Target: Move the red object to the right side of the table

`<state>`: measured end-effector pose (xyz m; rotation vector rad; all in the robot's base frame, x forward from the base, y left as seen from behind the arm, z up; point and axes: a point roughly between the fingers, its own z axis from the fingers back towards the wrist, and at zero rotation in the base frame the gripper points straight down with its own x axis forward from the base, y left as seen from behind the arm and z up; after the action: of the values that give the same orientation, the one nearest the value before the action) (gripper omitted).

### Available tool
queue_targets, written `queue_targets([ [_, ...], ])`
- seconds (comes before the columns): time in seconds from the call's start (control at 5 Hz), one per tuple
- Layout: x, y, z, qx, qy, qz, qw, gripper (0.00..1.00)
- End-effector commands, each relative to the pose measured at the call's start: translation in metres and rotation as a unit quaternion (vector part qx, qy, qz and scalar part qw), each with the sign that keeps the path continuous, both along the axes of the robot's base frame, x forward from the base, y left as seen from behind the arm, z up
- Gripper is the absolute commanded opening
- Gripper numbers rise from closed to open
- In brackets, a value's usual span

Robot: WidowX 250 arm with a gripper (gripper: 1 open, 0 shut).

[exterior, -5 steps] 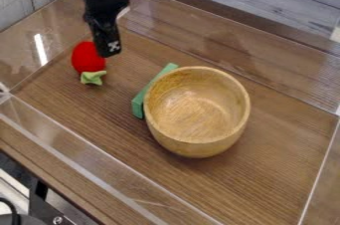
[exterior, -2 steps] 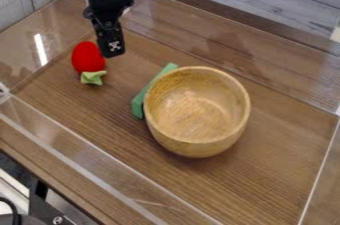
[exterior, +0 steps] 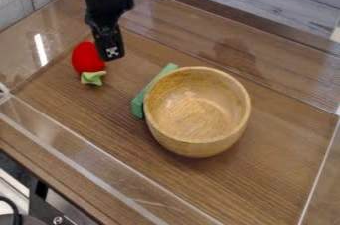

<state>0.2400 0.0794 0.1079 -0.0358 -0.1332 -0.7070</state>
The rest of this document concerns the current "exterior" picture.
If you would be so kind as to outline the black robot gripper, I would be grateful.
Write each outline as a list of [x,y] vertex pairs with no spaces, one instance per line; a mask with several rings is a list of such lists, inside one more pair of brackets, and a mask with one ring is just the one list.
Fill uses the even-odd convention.
[[85,0],[86,22],[93,27],[94,43],[104,61],[125,55],[118,20],[133,9],[134,0]]

